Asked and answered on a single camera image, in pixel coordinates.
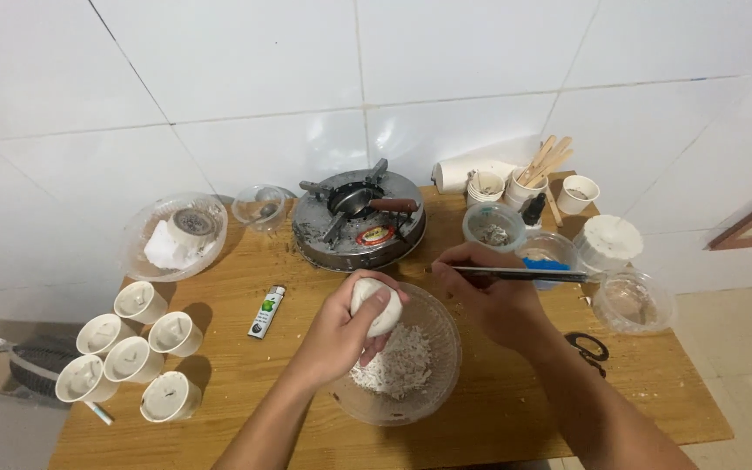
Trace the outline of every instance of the forearm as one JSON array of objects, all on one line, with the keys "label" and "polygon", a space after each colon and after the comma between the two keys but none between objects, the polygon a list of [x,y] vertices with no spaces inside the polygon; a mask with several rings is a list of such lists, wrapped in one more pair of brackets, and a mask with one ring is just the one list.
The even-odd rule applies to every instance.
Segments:
[{"label": "forearm", "polygon": [[544,330],[535,336],[543,345],[524,355],[537,372],[561,434],[585,468],[695,468],[555,328]]},{"label": "forearm", "polygon": [[314,394],[314,386],[285,369],[212,470],[285,468]]}]

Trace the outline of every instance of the gas stove label sticker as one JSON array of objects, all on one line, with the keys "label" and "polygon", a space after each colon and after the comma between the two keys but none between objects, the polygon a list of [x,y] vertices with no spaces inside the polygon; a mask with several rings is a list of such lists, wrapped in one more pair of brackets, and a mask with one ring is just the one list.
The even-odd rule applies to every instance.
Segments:
[{"label": "gas stove label sticker", "polygon": [[370,245],[378,245],[390,240],[395,232],[396,228],[394,226],[380,225],[361,232],[359,236],[356,237],[356,242],[359,245],[364,245],[366,247]]}]

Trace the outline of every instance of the scissors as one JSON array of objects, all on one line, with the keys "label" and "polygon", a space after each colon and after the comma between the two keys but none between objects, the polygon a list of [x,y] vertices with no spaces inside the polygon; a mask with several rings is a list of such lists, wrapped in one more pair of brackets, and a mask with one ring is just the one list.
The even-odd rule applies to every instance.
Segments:
[{"label": "scissors", "polygon": [[[579,338],[587,339],[591,343],[593,343],[592,346],[594,347],[586,347],[583,345],[580,345],[577,340]],[[599,375],[602,376],[602,378],[605,378],[605,369],[602,368],[602,366],[599,364],[600,362],[604,362],[608,360],[608,347],[602,344],[602,342],[599,339],[594,338],[591,335],[588,335],[586,333],[568,333],[565,335],[565,339],[567,339],[567,342],[571,344],[574,348],[579,350],[579,355],[591,366],[594,366],[599,370]]]}]

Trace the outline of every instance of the wooden handle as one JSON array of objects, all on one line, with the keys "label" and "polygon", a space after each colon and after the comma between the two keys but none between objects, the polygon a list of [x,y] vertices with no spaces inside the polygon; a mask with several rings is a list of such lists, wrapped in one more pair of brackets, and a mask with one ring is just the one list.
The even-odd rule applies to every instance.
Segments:
[{"label": "wooden handle", "polygon": [[550,185],[547,185],[547,204],[550,206],[550,211],[553,212],[553,219],[556,221],[556,228],[564,227],[565,223],[561,221],[561,214],[559,214],[559,207],[556,205],[556,198],[553,198],[553,191],[550,191]]},{"label": "wooden handle", "polygon": [[536,168],[541,164],[541,161],[544,160],[545,157],[547,157],[547,154],[550,153],[550,149],[555,143],[555,135],[551,135],[547,138],[547,140],[544,142],[544,145],[542,145],[538,152],[536,152],[536,155],[533,155],[533,159],[530,162],[530,165],[528,165],[528,167],[518,176],[518,179],[516,180],[518,184],[524,186],[524,183],[526,183],[530,178],[530,174],[534,172]]},{"label": "wooden handle", "polygon": [[573,155],[573,149],[567,149],[565,153],[556,157],[556,160],[549,162],[547,166],[545,166],[544,169],[542,169],[539,174],[537,174],[536,176],[533,176],[533,178],[529,180],[527,184],[524,185],[524,187],[531,188],[531,187],[536,186],[539,181],[544,179],[545,176],[553,173],[559,166],[561,166],[562,163],[565,162],[565,160],[570,158],[571,155]]},{"label": "wooden handle", "polygon": [[385,212],[416,212],[420,205],[414,199],[373,199],[370,207]]}]

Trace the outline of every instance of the candle in paper cup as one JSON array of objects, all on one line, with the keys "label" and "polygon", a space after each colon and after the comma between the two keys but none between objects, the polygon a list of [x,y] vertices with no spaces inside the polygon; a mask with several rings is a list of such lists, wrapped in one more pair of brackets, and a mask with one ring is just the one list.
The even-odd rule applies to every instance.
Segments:
[{"label": "candle in paper cup", "polygon": [[149,422],[191,417],[202,401],[202,391],[181,372],[165,372],[144,390],[141,415]]},{"label": "candle in paper cup", "polygon": [[80,329],[77,350],[81,354],[106,356],[122,339],[131,336],[135,336],[135,332],[118,315],[98,315]]},{"label": "candle in paper cup", "polygon": [[95,355],[80,356],[63,368],[57,378],[54,391],[60,401],[100,402],[109,400],[118,390],[114,383],[104,376],[104,362]]},{"label": "candle in paper cup", "polygon": [[171,312],[150,330],[150,347],[160,353],[187,357],[202,344],[202,331],[185,312]]},{"label": "candle in paper cup", "polygon": [[167,313],[167,301],[146,281],[131,283],[115,297],[118,316],[151,325]]},{"label": "candle in paper cup", "polygon": [[113,382],[145,384],[159,375],[164,364],[161,353],[150,349],[146,339],[134,336],[112,348],[106,357],[104,374]]}]

